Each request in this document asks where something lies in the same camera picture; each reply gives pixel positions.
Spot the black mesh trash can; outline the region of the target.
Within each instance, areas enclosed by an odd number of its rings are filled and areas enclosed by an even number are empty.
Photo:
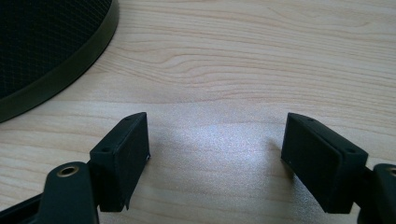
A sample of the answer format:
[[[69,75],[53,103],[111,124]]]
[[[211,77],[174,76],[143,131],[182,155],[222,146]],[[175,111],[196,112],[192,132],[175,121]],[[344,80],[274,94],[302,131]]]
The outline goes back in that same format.
[[[44,103],[101,56],[118,0],[0,0],[0,122]]]

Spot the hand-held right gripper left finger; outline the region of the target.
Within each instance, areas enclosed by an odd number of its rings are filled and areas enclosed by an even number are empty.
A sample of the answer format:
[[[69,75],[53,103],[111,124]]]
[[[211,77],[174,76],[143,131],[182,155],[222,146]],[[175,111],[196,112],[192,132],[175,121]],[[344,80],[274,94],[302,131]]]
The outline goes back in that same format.
[[[91,151],[89,167],[101,212],[129,208],[131,197],[150,158],[147,113],[122,119]]]

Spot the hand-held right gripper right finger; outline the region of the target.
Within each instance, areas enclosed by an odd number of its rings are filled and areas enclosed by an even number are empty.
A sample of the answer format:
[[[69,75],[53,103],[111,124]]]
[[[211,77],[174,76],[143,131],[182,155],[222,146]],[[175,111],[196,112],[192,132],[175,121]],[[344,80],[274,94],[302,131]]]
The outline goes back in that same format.
[[[281,159],[325,212],[347,214],[368,153],[319,121],[289,113]]]

